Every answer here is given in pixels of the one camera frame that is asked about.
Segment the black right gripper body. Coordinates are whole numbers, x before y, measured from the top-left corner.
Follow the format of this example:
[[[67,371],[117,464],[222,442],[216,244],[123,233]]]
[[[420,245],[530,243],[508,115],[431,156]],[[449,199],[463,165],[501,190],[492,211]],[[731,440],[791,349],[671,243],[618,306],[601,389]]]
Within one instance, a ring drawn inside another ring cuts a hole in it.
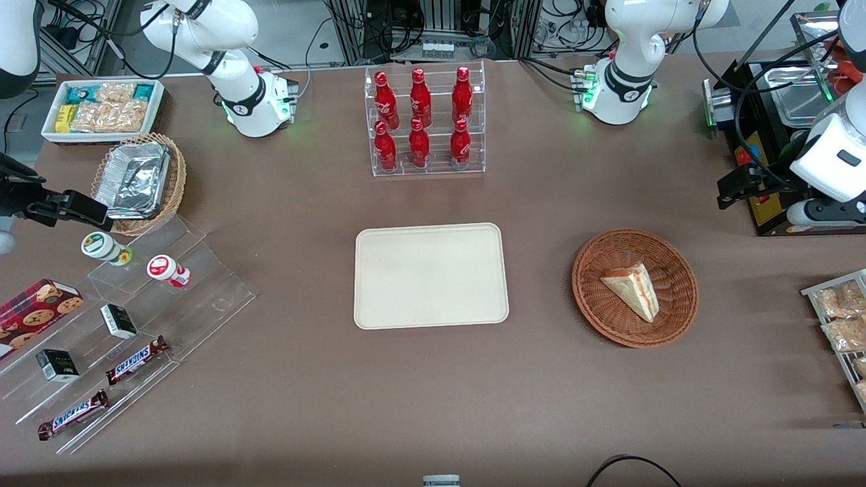
[[[45,179],[34,169],[1,154],[1,216],[15,216],[44,198]]]

